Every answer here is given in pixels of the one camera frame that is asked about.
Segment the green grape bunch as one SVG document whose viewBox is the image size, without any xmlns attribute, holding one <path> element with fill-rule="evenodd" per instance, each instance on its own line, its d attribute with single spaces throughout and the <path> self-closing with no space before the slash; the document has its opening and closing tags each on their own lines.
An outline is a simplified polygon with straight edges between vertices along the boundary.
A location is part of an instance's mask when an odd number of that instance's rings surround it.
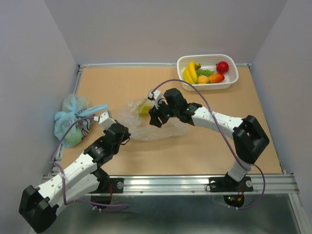
<svg viewBox="0 0 312 234">
<path fill-rule="evenodd" d="M 202 69 L 199 69 L 199 70 L 196 71 L 196 74 L 197 74 L 198 76 L 207 76 L 207 77 L 209 77 L 209 76 L 215 74 L 215 72 L 214 72 L 214 71 L 211 71 L 211 70 L 202 70 Z"/>
</svg>

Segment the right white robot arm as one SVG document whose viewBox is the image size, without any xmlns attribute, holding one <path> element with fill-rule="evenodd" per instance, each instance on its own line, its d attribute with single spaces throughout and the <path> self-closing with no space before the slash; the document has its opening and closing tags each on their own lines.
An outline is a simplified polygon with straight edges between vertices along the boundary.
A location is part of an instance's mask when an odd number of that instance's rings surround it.
<svg viewBox="0 0 312 234">
<path fill-rule="evenodd" d="M 254 116 L 239 118 L 210 111 L 201 104 L 188 103 L 177 88 L 169 89 L 164 94 L 158 90 L 151 91 L 148 99 L 155 103 L 149 111 L 150 125 L 160 128 L 170 118 L 176 117 L 183 123 L 219 132 L 224 139 L 233 140 L 235 162 L 224 178 L 229 190 L 241 186 L 243 177 L 270 143 Z"/>
</svg>

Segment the red apple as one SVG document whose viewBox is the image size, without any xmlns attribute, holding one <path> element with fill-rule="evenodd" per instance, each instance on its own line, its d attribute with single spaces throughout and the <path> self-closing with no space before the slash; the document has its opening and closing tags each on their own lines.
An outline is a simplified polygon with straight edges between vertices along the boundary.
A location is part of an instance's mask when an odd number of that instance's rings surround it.
<svg viewBox="0 0 312 234">
<path fill-rule="evenodd" d="M 216 70 L 218 73 L 221 73 L 221 74 L 226 73 L 229 70 L 229 65 L 227 62 L 221 61 L 216 64 Z"/>
</svg>

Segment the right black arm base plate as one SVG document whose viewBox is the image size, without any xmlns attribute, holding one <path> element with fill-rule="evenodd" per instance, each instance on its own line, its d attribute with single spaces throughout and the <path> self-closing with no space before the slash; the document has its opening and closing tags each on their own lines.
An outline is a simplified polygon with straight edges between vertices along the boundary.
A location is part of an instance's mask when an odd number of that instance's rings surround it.
<svg viewBox="0 0 312 234">
<path fill-rule="evenodd" d="M 226 176 L 217 176 L 209 178 L 205 190 L 212 193 L 238 193 L 252 192 L 254 190 L 252 180 L 249 176 L 243 177 L 240 182 Z"/>
</svg>

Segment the red-orange mango fruit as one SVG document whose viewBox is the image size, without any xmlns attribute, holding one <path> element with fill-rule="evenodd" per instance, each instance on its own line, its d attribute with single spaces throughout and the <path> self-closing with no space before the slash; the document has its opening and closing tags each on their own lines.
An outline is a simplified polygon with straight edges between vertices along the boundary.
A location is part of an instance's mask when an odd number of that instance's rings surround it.
<svg viewBox="0 0 312 234">
<path fill-rule="evenodd" d="M 208 77 L 208 82 L 215 84 L 215 83 L 221 83 L 223 80 L 225 79 L 223 74 L 213 74 L 211 76 Z"/>
</svg>

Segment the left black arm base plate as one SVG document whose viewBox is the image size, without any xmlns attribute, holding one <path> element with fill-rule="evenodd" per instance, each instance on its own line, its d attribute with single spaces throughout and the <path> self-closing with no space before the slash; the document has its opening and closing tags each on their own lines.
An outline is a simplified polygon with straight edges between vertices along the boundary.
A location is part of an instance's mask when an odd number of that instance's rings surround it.
<svg viewBox="0 0 312 234">
<path fill-rule="evenodd" d="M 102 180 L 96 189 L 89 192 L 89 194 L 121 194 L 123 193 L 124 178 L 110 177 Z"/>
</svg>

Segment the yellow banana bunch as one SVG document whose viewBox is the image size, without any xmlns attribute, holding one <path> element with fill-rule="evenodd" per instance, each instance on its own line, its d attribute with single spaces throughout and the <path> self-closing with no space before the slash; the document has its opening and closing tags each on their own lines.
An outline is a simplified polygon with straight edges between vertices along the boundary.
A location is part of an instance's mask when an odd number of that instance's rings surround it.
<svg viewBox="0 0 312 234">
<path fill-rule="evenodd" d="M 186 82 L 190 84 L 197 84 L 198 82 L 198 76 L 197 76 L 197 70 L 201 68 L 200 63 L 196 63 L 194 61 L 191 61 L 187 67 L 185 68 L 183 72 L 183 78 Z"/>
</svg>

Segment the clear lemon-print plastic bag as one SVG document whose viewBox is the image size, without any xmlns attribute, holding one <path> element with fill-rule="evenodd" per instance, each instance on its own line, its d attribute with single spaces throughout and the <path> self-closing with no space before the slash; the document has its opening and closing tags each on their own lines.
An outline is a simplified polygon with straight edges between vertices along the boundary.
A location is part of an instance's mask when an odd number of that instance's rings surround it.
<svg viewBox="0 0 312 234">
<path fill-rule="evenodd" d="M 154 101 L 137 99 L 130 101 L 117 113 L 118 122 L 128 127 L 131 137 L 135 140 L 154 141 L 169 137 L 185 135 L 189 127 L 177 118 L 170 118 L 161 128 L 149 124 L 150 115 L 140 117 L 137 108 L 140 106 L 154 106 Z"/>
</svg>

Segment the orange mango fruit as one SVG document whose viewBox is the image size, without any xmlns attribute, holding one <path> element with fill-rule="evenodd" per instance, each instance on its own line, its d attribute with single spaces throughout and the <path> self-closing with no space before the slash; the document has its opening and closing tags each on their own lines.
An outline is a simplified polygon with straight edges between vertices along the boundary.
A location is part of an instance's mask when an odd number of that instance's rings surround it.
<svg viewBox="0 0 312 234">
<path fill-rule="evenodd" d="M 209 78 L 205 75 L 198 76 L 197 84 L 208 84 Z"/>
</svg>

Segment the yellow star fruit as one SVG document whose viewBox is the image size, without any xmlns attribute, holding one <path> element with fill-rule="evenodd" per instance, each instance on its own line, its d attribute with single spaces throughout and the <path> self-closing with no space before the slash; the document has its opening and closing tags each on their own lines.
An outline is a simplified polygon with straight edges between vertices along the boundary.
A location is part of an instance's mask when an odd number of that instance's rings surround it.
<svg viewBox="0 0 312 234">
<path fill-rule="evenodd" d="M 152 106 L 140 106 L 137 108 L 138 111 L 138 115 L 140 117 L 143 116 L 148 116 L 149 115 L 149 111 L 151 110 Z"/>
</svg>

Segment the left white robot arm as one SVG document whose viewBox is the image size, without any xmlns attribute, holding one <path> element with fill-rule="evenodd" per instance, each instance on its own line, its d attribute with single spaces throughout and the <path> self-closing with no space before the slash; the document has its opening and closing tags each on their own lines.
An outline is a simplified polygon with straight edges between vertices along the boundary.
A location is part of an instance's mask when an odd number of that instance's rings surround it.
<svg viewBox="0 0 312 234">
<path fill-rule="evenodd" d="M 110 161 L 129 139 L 129 129 L 118 122 L 113 123 L 104 130 L 103 136 L 56 176 L 36 187 L 26 187 L 21 195 L 19 214 L 35 233 L 40 234 L 52 226 L 66 206 L 81 201 L 86 194 L 112 192 L 109 175 L 102 165 Z"/>
</svg>

